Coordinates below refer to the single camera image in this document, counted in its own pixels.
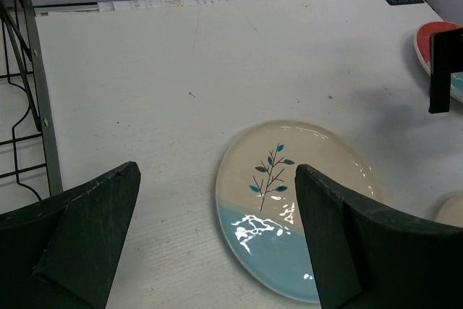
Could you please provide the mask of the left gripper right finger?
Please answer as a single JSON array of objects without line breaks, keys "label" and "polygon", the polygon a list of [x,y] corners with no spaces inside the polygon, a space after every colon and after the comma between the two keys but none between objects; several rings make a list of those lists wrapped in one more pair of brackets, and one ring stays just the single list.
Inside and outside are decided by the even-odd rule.
[{"label": "left gripper right finger", "polygon": [[421,219],[301,164],[295,174],[323,308],[460,308],[462,229]]}]

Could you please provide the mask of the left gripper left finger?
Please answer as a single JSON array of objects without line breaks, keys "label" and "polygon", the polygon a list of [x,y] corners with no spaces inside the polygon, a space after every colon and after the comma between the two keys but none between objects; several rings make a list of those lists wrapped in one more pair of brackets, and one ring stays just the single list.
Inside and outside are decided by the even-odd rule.
[{"label": "left gripper left finger", "polygon": [[3,213],[1,307],[106,307],[139,189],[129,161]]}]

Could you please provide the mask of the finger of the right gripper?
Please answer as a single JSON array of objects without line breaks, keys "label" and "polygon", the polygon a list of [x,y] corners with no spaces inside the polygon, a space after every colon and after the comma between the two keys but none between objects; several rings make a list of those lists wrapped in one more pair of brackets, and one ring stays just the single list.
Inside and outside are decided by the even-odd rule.
[{"label": "finger of the right gripper", "polygon": [[462,72],[462,28],[430,36],[430,114],[449,112],[451,75]]}]

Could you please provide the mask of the cream blue plate with sprig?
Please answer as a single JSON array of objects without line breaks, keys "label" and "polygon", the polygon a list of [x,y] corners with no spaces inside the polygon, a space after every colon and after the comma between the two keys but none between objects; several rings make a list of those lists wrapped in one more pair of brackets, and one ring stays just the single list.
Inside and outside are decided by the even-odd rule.
[{"label": "cream blue plate with sprig", "polygon": [[216,177],[216,205],[224,236],[250,274],[280,295],[317,303],[294,186],[300,164],[386,201],[370,165],[341,137],[316,124],[282,119],[247,128],[229,146]]}]

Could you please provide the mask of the cream pink plate with sprig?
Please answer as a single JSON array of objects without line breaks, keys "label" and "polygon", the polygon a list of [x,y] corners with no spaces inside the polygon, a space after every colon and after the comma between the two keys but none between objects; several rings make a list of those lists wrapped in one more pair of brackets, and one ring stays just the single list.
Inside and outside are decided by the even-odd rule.
[{"label": "cream pink plate with sprig", "polygon": [[458,191],[446,198],[439,206],[434,221],[454,227],[463,227],[463,196]]}]

